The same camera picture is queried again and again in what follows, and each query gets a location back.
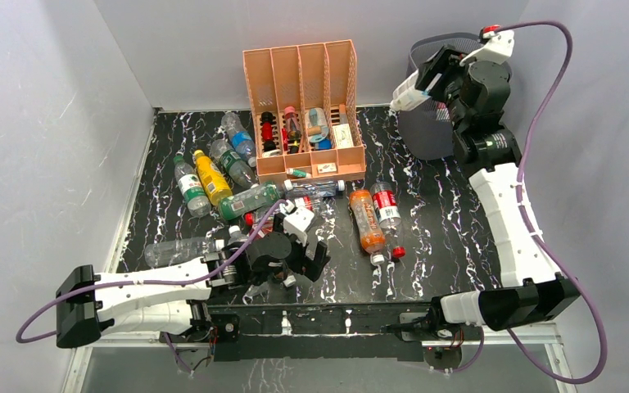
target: gray trash can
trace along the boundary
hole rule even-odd
[[[447,44],[467,53],[481,47],[478,36],[471,33],[444,34],[418,41],[411,47],[406,77]],[[507,63],[505,68],[510,72]],[[414,156],[435,160],[452,155],[452,126],[442,104],[438,106],[438,102],[427,100],[412,111],[399,112],[398,116],[399,135]]]

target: yellow bottle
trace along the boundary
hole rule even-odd
[[[203,184],[208,200],[213,206],[217,206],[225,197],[233,195],[228,182],[225,181],[225,178],[213,161],[203,151],[195,151],[194,160],[197,162],[197,172],[199,173],[201,184]]]

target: blue object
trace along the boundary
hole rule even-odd
[[[316,146],[317,150],[329,150],[332,148],[332,141],[328,139],[323,139]]]

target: table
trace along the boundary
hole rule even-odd
[[[252,132],[249,112],[238,114]],[[208,152],[213,140],[226,138],[220,127],[223,115],[220,111],[158,114],[118,273],[149,269],[143,249],[153,242],[206,234],[228,237],[228,225],[215,212],[191,218],[174,180],[172,161],[178,153],[189,159],[198,148]],[[310,230],[328,243],[331,261],[322,277],[317,282],[299,277],[294,288],[271,287],[254,298],[244,296],[246,288],[242,288],[214,297],[211,304],[430,300],[500,286],[500,266],[486,216],[457,163],[451,157],[433,161],[413,157],[396,130],[395,114],[386,106],[360,107],[357,115],[367,173],[364,180],[347,183],[346,195],[327,199],[322,219]],[[360,248],[348,194],[382,180],[396,189],[407,255],[398,264],[376,269]],[[235,221],[247,228],[242,219]]]

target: gray floor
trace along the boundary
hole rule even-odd
[[[475,346],[466,346],[467,359]],[[544,346],[529,346],[548,364]],[[395,359],[258,359],[214,363],[188,379],[167,348],[95,348],[85,393],[184,392],[557,392],[514,345],[486,346],[467,371],[450,377]]]

